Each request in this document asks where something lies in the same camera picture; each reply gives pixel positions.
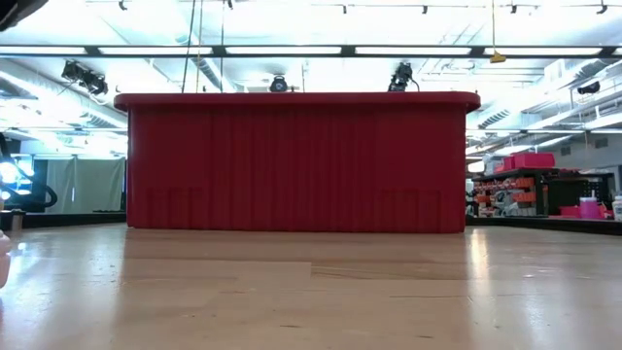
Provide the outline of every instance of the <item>lighting fixture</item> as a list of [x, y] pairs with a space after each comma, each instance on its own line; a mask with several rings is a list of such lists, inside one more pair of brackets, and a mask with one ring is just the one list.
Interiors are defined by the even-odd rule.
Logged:
[[472, 155], [474, 153], [486, 152], [495, 147], [495, 145], [486, 145], [486, 146], [471, 146], [465, 149], [466, 155]]
[[361, 47], [356, 48], [357, 54], [412, 54], [412, 55], [468, 55], [471, 48], [395, 48], [395, 47]]
[[81, 47], [2, 46], [0, 54], [86, 54]]
[[531, 145], [508, 146], [500, 150], [496, 150], [495, 155], [509, 156], [511, 154], [527, 151], [531, 147], [532, 147]]
[[470, 173], [478, 173], [478, 172], [484, 172], [485, 165], [484, 165], [484, 162], [480, 160], [480, 161], [476, 161], [476, 162], [473, 162], [467, 165], [466, 168], [468, 169], [468, 172]]
[[593, 128], [609, 126], [615, 123], [622, 123], [622, 113], [616, 113], [614, 115], [600, 117], [594, 121], [587, 122], [585, 124], [585, 128], [593, 129]]
[[211, 54], [212, 48], [206, 47], [102, 47], [99, 51], [103, 54], [118, 54], [118, 55], [169, 55], [169, 54]]
[[583, 130], [547, 130], [547, 129], [529, 129], [528, 133], [541, 133], [541, 134], [577, 134], [584, 132]]
[[233, 47], [230, 54], [338, 54], [340, 47]]
[[618, 134], [622, 133], [622, 129], [596, 129], [590, 130], [591, 133], [600, 133], [600, 134]]
[[541, 120], [539, 122], [534, 122], [533, 124], [529, 125], [527, 129], [540, 129], [543, 127], [547, 127], [554, 123], [560, 122], [566, 119], [567, 117], [568, 117], [568, 114], [562, 113], [557, 116], [553, 116], [553, 117], [549, 117], [547, 119]]
[[558, 137], [558, 138], [554, 138], [552, 140], [548, 140], [545, 142], [542, 142], [541, 144], [537, 145], [538, 147], [549, 147], [549, 146], [553, 146], [555, 144], [558, 144], [562, 141], [566, 141], [568, 139], [570, 139], [571, 136], [562, 136], [562, 137]]
[[[497, 48], [505, 55], [596, 55], [602, 48]], [[485, 54], [495, 54], [495, 49], [486, 48]]]

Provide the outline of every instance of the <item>ceiling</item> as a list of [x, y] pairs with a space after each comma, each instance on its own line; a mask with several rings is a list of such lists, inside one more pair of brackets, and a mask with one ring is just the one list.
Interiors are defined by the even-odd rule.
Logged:
[[[496, 44], [622, 46], [622, 31], [619, 30], [622, 0], [606, 0], [605, 4], [606, 11], [597, 14], [602, 9], [600, 0], [497, 0]], [[175, 46], [180, 45], [180, 37], [188, 37], [190, 23], [192, 44], [202, 46], [490, 46], [493, 42], [490, 0], [237, 0], [231, 1], [232, 8], [220, 0], [126, 0], [123, 5], [126, 10], [120, 7], [118, 0], [49, 0], [18, 26], [0, 33], [0, 45]], [[527, 106], [529, 108], [512, 106], [518, 111], [512, 110], [503, 122], [493, 123], [489, 128], [524, 128], [531, 122], [575, 107], [575, 101], [570, 102], [567, 87], [534, 88], [543, 85], [547, 79], [545, 68], [555, 59], [509, 59], [497, 64], [475, 58], [208, 59], [212, 70], [222, 74], [233, 86], [250, 92], [266, 91], [277, 74], [285, 75], [290, 85], [304, 91], [386, 91], [398, 64], [407, 60], [421, 90], [477, 91], [483, 107], [468, 117], [472, 125], [478, 125], [496, 109], [507, 109], [501, 104], [515, 104], [513, 99], [526, 98], [525, 91], [546, 92], [546, 98]], [[78, 60], [104, 74], [111, 87], [107, 95], [97, 97], [96, 103], [110, 103], [119, 92], [181, 91], [182, 85], [189, 92], [204, 88], [209, 92], [219, 91], [192, 64], [184, 80], [186, 60], [183, 58], [84, 57]], [[48, 83], [62, 86], [67, 83], [60, 77], [65, 58], [31, 56], [11, 58], [11, 62], [27, 68], [36, 77], [45, 78]], [[612, 89], [617, 87], [614, 73], [607, 73]], [[37, 85], [36, 79], [27, 81]], [[68, 88], [85, 93], [79, 87]], [[480, 134], [470, 137], [469, 142], [471, 146], [501, 142], [498, 145], [501, 147], [506, 139], [502, 136]]]

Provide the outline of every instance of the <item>black baseboard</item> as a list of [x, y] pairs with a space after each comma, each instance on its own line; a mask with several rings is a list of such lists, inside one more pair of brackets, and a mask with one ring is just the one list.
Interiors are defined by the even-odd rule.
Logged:
[[466, 217], [466, 225], [473, 227], [502, 226], [512, 228], [537, 228], [570, 232], [622, 235], [622, 223], [612, 220]]
[[[13, 213], [0, 214], [0, 228], [10, 230]], [[58, 228], [78, 225], [97, 225], [125, 223], [125, 213], [93, 213], [93, 214], [39, 214], [29, 213], [23, 216], [22, 228]]]

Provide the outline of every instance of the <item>pink container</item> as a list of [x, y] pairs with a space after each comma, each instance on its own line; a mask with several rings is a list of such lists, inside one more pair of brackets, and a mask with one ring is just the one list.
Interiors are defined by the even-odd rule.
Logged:
[[11, 242], [9, 237], [0, 230], [0, 288], [7, 284], [9, 278], [9, 266], [11, 265]]
[[548, 169], [555, 166], [555, 156], [552, 153], [524, 153], [513, 157], [516, 169]]
[[581, 205], [579, 206], [579, 211], [581, 212], [581, 219], [600, 219], [601, 216], [601, 208], [599, 208], [599, 203], [596, 201], [594, 197], [583, 197], [580, 198]]

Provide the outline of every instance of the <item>white object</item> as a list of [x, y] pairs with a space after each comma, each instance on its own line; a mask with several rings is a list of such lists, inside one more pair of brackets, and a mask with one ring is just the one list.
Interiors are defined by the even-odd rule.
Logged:
[[7, 279], [9, 278], [9, 266], [11, 266], [10, 251], [11, 242], [9, 237], [0, 230], [0, 288], [7, 284]]
[[617, 195], [613, 202], [613, 217], [615, 221], [622, 222], [622, 195]]

